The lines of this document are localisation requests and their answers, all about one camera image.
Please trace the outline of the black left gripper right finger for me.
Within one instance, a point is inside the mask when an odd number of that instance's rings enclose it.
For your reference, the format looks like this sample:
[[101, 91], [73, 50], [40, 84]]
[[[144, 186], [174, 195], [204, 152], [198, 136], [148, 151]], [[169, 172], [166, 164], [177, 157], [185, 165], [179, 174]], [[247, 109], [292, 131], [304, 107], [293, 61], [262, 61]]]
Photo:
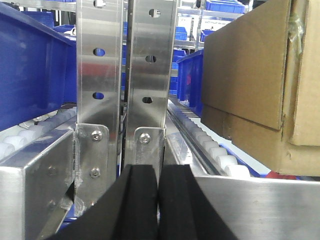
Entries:
[[236, 240], [211, 205], [189, 165], [166, 165], [159, 186], [160, 240]]

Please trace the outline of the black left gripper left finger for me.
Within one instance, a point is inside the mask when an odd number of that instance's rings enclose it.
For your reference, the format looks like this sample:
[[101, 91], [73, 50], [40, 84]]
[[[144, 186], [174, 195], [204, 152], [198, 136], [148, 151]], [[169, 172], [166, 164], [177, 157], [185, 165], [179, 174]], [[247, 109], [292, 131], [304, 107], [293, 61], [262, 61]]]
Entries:
[[119, 178], [53, 240], [155, 240], [158, 186], [151, 165], [127, 165]]

